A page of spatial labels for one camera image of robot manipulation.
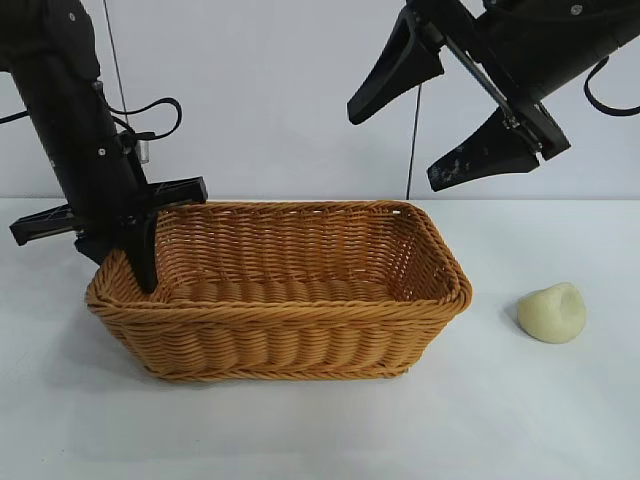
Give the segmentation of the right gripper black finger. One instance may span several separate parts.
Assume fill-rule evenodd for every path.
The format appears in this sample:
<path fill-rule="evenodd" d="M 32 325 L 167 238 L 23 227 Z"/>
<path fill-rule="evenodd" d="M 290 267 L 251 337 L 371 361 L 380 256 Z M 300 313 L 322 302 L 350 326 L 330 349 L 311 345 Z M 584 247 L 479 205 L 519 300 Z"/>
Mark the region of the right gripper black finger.
<path fill-rule="evenodd" d="M 359 125 L 412 88 L 444 74 L 444 36 L 412 6 L 401 9 L 372 70 L 347 102 L 347 116 Z"/>

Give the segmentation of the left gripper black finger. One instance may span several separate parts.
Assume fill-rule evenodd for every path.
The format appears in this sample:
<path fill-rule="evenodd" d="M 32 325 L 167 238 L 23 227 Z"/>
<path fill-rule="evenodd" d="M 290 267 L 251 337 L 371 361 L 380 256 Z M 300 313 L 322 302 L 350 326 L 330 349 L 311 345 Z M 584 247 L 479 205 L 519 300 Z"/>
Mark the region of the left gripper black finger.
<path fill-rule="evenodd" d="M 157 213 L 152 212 L 136 220 L 129 229 L 129 262 L 137 283 L 145 294 L 157 287 L 155 240 Z"/>
<path fill-rule="evenodd" d="M 74 245 L 80 254 L 101 265 L 119 247 L 119 240 L 116 234 L 78 233 Z"/>

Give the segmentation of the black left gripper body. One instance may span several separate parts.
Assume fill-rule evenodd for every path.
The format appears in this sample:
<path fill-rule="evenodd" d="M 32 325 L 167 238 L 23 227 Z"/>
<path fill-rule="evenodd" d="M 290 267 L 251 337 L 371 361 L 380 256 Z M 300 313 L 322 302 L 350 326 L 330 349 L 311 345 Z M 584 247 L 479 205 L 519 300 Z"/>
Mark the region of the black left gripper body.
<path fill-rule="evenodd" d="M 117 132 L 94 83 L 48 69 L 17 68 L 11 76 L 67 200 L 14 222 L 19 245 L 76 230 L 147 246 L 160 210 L 206 201 L 200 177 L 147 181 L 136 157 L 137 136 Z"/>

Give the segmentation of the right gripper smudged finger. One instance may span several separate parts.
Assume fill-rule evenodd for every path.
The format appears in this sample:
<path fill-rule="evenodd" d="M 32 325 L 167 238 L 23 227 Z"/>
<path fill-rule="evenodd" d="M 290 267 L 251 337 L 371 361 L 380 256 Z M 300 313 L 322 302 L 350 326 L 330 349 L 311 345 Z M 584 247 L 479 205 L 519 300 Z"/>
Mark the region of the right gripper smudged finger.
<path fill-rule="evenodd" d="M 498 108 L 463 143 L 427 169 L 431 189 L 439 192 L 481 178 L 524 174 L 540 166 L 517 131 L 506 127 Z"/>

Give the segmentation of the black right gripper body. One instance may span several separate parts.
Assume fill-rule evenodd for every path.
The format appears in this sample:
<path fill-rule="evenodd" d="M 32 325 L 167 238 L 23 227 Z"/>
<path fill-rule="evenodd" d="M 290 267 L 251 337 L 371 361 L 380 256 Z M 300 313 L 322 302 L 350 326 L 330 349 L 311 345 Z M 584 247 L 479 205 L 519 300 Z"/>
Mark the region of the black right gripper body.
<path fill-rule="evenodd" d="M 496 111 L 449 160 L 549 160 L 570 147 L 543 100 L 639 35 L 636 1 L 409 1 L 421 40 L 448 48 Z"/>

